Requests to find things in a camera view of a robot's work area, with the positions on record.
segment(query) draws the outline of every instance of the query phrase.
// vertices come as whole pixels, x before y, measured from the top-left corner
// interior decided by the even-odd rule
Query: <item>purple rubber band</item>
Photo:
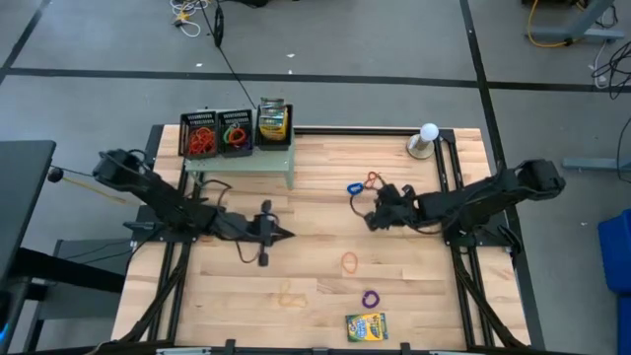
[[[369,297],[371,296],[375,296],[375,302],[372,304],[368,304],[366,302],[366,300],[368,300]],[[370,291],[366,291],[364,293],[364,297],[362,297],[362,305],[364,305],[364,307],[366,307],[367,309],[373,309],[374,307],[376,307],[379,304],[379,295],[377,294],[377,292],[370,290]]]

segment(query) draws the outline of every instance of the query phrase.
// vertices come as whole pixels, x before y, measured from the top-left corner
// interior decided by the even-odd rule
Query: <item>wooden table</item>
[[[178,126],[164,127],[154,168],[173,185],[182,166],[177,134]],[[455,134],[465,184],[487,177],[480,131],[455,129]],[[202,237],[191,251],[176,344],[223,346],[234,338],[239,347],[398,349],[400,342],[409,342],[412,349],[465,349],[452,256],[442,238],[406,228],[371,233],[349,207],[346,186],[363,181],[369,171],[399,188],[410,183],[417,193],[440,189],[436,160],[411,159],[406,140],[297,134],[291,191],[282,175],[213,176],[234,187],[224,198],[229,211],[251,218],[270,199],[281,226],[297,237],[269,249],[268,267],[241,263],[234,243]],[[448,162],[449,151],[444,151]],[[209,187],[202,195],[213,200],[219,187]],[[357,199],[357,208],[374,208],[370,193]],[[255,254],[255,245],[242,245],[245,258]],[[164,244],[147,243],[136,252],[113,339],[126,333],[153,300],[164,249]],[[341,267],[346,251],[359,258],[355,274]],[[529,343],[510,256],[502,248],[478,248],[478,253],[489,303],[513,334]],[[291,306],[280,302],[288,285],[290,299],[297,297]],[[369,313],[361,303],[367,289],[381,295],[375,311],[386,313],[389,340],[350,343],[344,316]],[[469,303],[481,344],[477,309],[470,298]],[[165,308],[159,338],[166,334],[170,301]]]

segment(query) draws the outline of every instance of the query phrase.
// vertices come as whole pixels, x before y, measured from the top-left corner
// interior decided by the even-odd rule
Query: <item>blue bin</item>
[[[631,355],[631,297],[618,299],[618,355]]]
[[[598,224],[602,263],[609,289],[631,293],[631,209]]]

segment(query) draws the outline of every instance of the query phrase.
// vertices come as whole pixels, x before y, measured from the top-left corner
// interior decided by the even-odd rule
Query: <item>white ball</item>
[[[421,139],[423,142],[431,142],[438,138],[438,126],[434,123],[425,123],[421,127]]]

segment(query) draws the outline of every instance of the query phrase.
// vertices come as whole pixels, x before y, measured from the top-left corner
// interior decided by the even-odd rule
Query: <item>floor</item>
[[[257,10],[225,3],[222,47],[250,95],[287,98],[297,124],[478,127],[489,158],[504,155],[509,166],[614,157],[630,112],[627,94],[613,102],[589,92],[599,44],[535,48],[523,37],[521,1],[468,1],[493,118],[478,89],[462,3],[272,0]],[[631,34],[631,4],[617,6],[618,27]],[[535,22],[577,14],[540,9]],[[151,125],[175,123],[182,112],[247,107],[207,31],[188,38],[171,20],[166,1],[0,0],[0,139],[53,139],[54,164],[88,172],[100,150],[143,148]],[[544,345],[615,354],[616,300],[604,284],[596,225],[628,206],[631,188],[615,174],[562,174],[568,184],[558,198],[518,206]],[[24,245],[52,252],[58,239],[125,238],[121,223],[134,216],[133,207],[47,183]],[[51,322],[39,348],[98,343],[111,325]],[[27,328],[22,321],[13,351]]]

